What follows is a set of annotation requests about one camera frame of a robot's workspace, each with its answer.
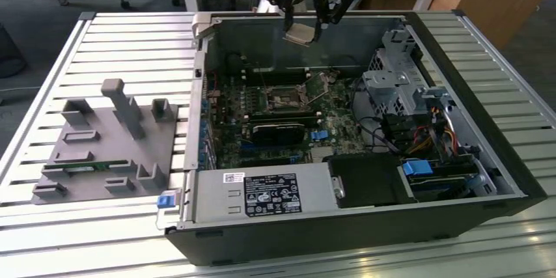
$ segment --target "red wire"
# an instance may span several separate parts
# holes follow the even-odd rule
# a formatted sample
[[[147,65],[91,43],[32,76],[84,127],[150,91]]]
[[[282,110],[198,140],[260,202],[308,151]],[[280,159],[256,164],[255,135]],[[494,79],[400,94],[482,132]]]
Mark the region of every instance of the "red wire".
[[[418,127],[418,129],[415,130],[415,133],[414,133],[414,144],[416,144],[416,143],[418,143],[418,135],[419,135],[419,131],[420,131],[423,128],[427,128],[427,126],[419,126],[419,127]]]

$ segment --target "warning label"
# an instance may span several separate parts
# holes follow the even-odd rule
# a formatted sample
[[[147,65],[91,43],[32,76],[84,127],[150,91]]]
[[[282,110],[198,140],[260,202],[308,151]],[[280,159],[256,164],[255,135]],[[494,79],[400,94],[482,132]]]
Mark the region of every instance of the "warning label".
[[[296,174],[246,177],[243,186],[248,217],[302,212]]]

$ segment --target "metal slat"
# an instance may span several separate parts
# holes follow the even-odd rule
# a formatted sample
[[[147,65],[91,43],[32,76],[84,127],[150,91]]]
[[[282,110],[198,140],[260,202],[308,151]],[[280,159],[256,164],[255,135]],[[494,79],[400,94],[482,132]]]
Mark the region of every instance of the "metal slat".
[[[436,35],[435,36],[436,42],[439,44],[450,44],[450,43],[479,43],[478,39],[471,36],[448,36],[448,35]]]
[[[478,99],[482,104],[503,104],[508,102],[530,102],[530,98],[520,91],[511,92],[486,92],[478,94]]]
[[[436,27],[432,29],[428,29],[432,35],[470,35],[470,31],[467,29],[456,28],[456,27],[448,27],[442,28]]]
[[[459,27],[459,28],[462,28],[462,26],[463,26],[462,22],[458,21],[458,20],[452,20],[452,21],[443,21],[443,20],[435,21],[435,20],[428,20],[428,21],[423,21],[423,23],[430,28],[435,28],[435,27],[442,27],[442,28]]]
[[[124,83],[186,81],[194,79],[192,70],[142,71],[122,73],[68,74],[62,78],[63,85],[102,84],[108,78],[119,78]]]
[[[144,70],[180,70],[190,68],[194,69],[192,59],[108,61],[74,63],[68,68],[68,73],[135,72]]]
[[[447,53],[462,52],[462,51],[483,52],[486,50],[486,48],[479,43],[476,44],[440,44],[440,47]]]
[[[556,169],[556,158],[554,160],[527,161],[526,165],[530,170]]]
[[[194,16],[158,16],[155,23],[191,23]],[[103,17],[99,16],[94,19],[94,25],[98,24],[152,24],[154,18],[151,16],[115,16]]]
[[[192,32],[103,33],[87,34],[83,42],[136,42],[143,40],[194,39]]]
[[[492,60],[492,56],[484,51],[482,52],[447,52],[446,55],[451,61],[487,61]]]
[[[539,109],[532,104],[495,104],[486,105],[486,109],[492,117],[539,115]]]
[[[458,21],[454,13],[422,12],[419,17],[423,21]]]
[[[436,72],[430,72],[431,78],[434,81],[442,81],[440,76]],[[510,80],[508,75],[503,71],[484,71],[484,72],[474,72],[474,71],[463,71],[460,72],[463,79],[466,82],[471,83],[472,81],[502,81]]]
[[[144,51],[107,51],[107,52],[79,52],[74,62],[99,61],[135,61],[135,60],[163,60],[163,59],[192,59],[195,50],[151,50]]]
[[[556,158],[556,144],[515,146],[522,160],[540,160]]]
[[[96,17],[103,17],[103,16],[116,16],[116,17],[123,17],[123,16],[194,16],[195,13],[192,12],[107,12],[107,13],[98,13],[95,16]]]
[[[86,42],[79,51],[134,51],[160,49],[191,49],[191,40],[150,40],[144,42]]]
[[[87,33],[122,33],[122,32],[179,32],[190,31],[190,23],[176,24],[120,24],[120,25],[91,25]]]
[[[512,145],[523,145],[527,143],[551,143],[556,142],[556,130],[522,130],[516,132],[506,132],[506,138]]]
[[[499,124],[498,127],[503,132],[511,132],[515,130],[551,128],[552,125],[550,124],[547,120],[544,120],[542,122],[504,123],[504,124]]]
[[[8,277],[28,277],[139,264],[158,264],[184,259],[172,243],[162,238],[135,242],[114,242],[108,250],[104,245],[94,245],[11,255],[0,258],[0,268]]]
[[[487,61],[455,61],[452,62],[456,70],[459,71],[486,71],[486,70],[498,70],[500,71],[500,66],[492,60]],[[428,61],[423,61],[423,66],[427,68],[427,71],[435,72],[435,68]]]

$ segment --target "black cable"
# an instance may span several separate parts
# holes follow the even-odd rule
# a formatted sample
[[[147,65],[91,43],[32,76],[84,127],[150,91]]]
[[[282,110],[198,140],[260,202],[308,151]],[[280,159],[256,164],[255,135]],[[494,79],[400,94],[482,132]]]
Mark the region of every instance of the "black cable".
[[[362,130],[366,131],[366,133],[368,133],[374,138],[376,138],[382,143],[384,143],[384,145],[394,153],[407,155],[407,153],[402,152],[402,150],[398,149],[396,146],[387,139],[382,138],[382,136],[374,133],[367,127],[364,127],[362,124],[359,124],[359,127],[362,127]]]

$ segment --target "gray carpet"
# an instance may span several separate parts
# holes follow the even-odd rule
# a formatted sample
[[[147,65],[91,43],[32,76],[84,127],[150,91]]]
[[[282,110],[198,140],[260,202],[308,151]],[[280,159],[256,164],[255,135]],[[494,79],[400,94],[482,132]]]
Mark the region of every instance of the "gray carpet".
[[[139,12],[182,11],[171,0],[130,0]],[[70,0],[60,7],[56,0],[0,0],[0,23],[4,24],[30,66],[16,76],[0,79],[0,89],[40,86],[64,46],[83,11],[123,12],[119,0]],[[248,10],[248,0],[238,0],[238,9]],[[204,10],[228,10],[230,0],[203,0]],[[535,89],[556,108],[556,0],[544,0],[514,41],[503,51]],[[19,127],[36,90],[0,93],[0,155]]]

